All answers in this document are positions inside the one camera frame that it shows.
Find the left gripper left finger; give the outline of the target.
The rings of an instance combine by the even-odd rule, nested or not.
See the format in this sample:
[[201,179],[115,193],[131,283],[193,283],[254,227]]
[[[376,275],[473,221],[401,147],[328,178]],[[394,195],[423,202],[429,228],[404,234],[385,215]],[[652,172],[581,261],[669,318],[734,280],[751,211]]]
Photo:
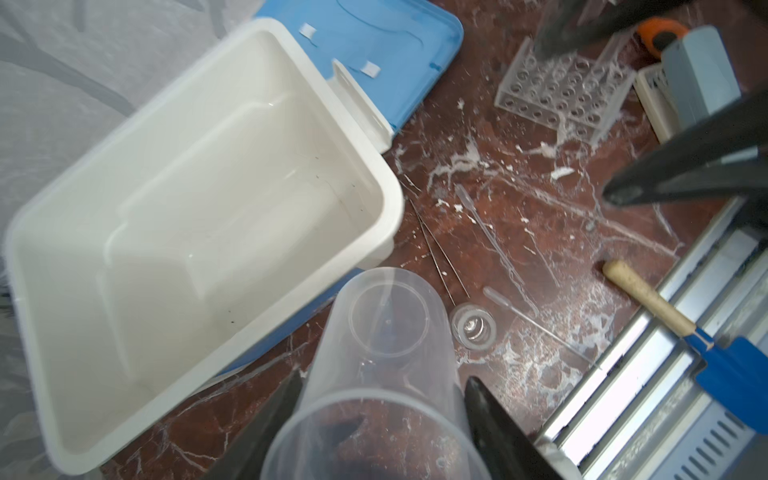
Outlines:
[[293,414],[303,388],[301,371],[284,380],[253,419],[204,474],[204,479],[259,479],[276,435]]

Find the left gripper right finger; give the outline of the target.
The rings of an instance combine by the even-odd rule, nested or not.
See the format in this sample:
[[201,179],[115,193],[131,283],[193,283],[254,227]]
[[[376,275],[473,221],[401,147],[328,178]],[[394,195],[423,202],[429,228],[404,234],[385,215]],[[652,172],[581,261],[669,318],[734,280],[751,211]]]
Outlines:
[[492,479],[562,479],[477,376],[467,379],[464,403],[472,441]]

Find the clear acrylic test tube rack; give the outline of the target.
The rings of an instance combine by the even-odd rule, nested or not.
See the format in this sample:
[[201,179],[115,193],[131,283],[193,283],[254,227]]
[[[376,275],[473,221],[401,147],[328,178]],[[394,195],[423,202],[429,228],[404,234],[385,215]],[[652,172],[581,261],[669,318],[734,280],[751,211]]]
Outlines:
[[596,59],[573,52],[541,61],[527,37],[498,87],[494,105],[595,147],[612,128],[636,71],[618,62],[632,33],[613,35]]

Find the small clear glass beaker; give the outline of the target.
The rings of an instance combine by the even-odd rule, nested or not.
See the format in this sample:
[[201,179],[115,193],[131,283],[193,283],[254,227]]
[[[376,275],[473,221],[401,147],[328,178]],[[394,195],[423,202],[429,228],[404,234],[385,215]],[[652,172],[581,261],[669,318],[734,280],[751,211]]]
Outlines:
[[450,322],[454,338],[466,349],[487,350],[496,341],[496,322],[491,313],[479,305],[458,305],[450,314]]

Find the metal tweezers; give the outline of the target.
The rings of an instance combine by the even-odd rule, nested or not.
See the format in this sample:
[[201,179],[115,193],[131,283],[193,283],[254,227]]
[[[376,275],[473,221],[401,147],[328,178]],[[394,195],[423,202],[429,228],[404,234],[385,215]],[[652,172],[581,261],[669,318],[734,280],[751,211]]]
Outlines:
[[442,288],[448,296],[451,304],[456,307],[459,299],[468,301],[471,299],[469,289],[461,278],[458,269],[447,254],[445,248],[439,242],[430,226],[425,221],[422,212],[417,205],[416,191],[408,186],[403,180],[399,179],[400,186],[404,190],[406,202],[413,211],[419,225],[422,237],[426,244],[427,252],[431,258],[436,275],[442,285]]

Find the white plastic storage bin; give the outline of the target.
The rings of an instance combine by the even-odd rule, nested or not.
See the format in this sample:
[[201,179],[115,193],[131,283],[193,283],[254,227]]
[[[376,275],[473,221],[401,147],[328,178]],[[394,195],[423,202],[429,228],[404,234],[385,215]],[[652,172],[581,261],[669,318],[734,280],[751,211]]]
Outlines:
[[399,183],[279,21],[232,32],[30,200],[4,242],[51,464],[101,466],[356,268]]

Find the blue plastic bin lid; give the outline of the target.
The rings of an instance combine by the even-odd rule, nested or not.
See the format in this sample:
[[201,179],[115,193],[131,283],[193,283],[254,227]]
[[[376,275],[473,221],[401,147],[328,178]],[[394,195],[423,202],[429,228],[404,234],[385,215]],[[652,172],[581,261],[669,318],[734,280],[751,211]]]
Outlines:
[[396,132],[464,36],[459,19],[429,1],[273,0],[256,15],[282,23],[323,77],[341,62]]

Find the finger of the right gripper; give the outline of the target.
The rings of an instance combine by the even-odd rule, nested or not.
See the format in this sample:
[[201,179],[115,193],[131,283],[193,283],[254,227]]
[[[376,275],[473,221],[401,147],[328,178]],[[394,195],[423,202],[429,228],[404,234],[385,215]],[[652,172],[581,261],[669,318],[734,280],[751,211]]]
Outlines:
[[633,27],[652,16],[684,4],[684,0],[619,1],[605,13],[579,24],[588,1],[550,1],[544,9],[534,38],[533,53],[538,60],[550,60],[579,50],[591,43]]
[[751,92],[626,167],[604,187],[617,207],[767,194],[767,158],[722,164],[767,143],[767,91]]

